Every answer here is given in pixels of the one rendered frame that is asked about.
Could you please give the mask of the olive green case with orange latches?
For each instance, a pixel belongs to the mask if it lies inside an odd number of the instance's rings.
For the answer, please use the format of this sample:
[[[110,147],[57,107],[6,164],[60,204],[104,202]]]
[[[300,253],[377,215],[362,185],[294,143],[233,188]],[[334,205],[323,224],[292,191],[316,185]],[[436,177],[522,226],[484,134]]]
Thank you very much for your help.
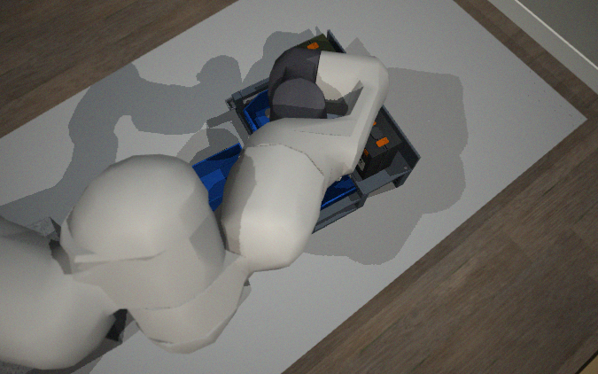
[[[294,47],[336,52],[324,34],[318,35]]]

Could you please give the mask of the grey shelf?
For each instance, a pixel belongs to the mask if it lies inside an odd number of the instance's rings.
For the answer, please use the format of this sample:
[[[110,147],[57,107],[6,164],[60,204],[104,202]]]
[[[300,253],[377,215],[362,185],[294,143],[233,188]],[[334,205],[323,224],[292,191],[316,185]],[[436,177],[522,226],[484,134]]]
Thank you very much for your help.
[[[336,52],[346,53],[330,30],[327,31],[327,39]],[[236,109],[236,113],[239,119],[242,121],[249,136],[253,132],[245,119],[243,110],[251,102],[244,105],[243,100],[267,90],[268,83],[269,77],[234,94],[231,94],[232,97],[225,99],[230,111]],[[384,185],[393,182],[396,188],[400,187],[407,180],[415,165],[420,160],[421,156],[418,154],[414,146],[409,142],[408,138],[405,136],[399,125],[396,123],[384,105],[382,105],[380,111],[402,141],[402,144],[397,151],[391,166],[368,177],[365,180],[362,180],[356,169],[354,169],[351,174],[348,174],[353,181],[353,184],[357,188],[357,191],[321,210],[312,234],[361,208],[364,205],[368,195]]]

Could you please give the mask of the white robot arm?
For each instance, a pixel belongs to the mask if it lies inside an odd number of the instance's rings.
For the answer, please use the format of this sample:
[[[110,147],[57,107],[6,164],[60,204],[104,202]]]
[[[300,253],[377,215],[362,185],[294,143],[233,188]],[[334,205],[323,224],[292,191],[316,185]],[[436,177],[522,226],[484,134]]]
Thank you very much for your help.
[[[250,295],[248,278],[304,253],[388,91],[379,58],[291,47],[269,75],[269,122],[249,136],[214,212],[190,163],[148,154],[97,176],[60,241],[0,215],[0,361],[74,366],[124,308],[170,354],[213,344]]]

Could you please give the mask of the blue bin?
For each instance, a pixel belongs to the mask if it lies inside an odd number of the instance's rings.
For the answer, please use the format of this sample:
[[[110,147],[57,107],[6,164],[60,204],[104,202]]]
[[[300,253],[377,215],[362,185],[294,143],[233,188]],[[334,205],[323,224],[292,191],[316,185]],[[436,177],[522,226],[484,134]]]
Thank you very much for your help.
[[[335,181],[325,192],[321,210],[356,192],[357,188],[349,175],[343,175],[340,181]],[[320,210],[320,211],[321,211]]]
[[[268,108],[270,108],[268,102],[268,90],[265,90],[259,93],[259,95],[243,110],[245,119],[252,129],[252,132],[269,122],[269,118],[265,115],[265,111]]]
[[[224,184],[241,150],[242,146],[240,143],[237,143],[192,165],[201,182],[208,190],[208,202],[213,212],[222,202]]]

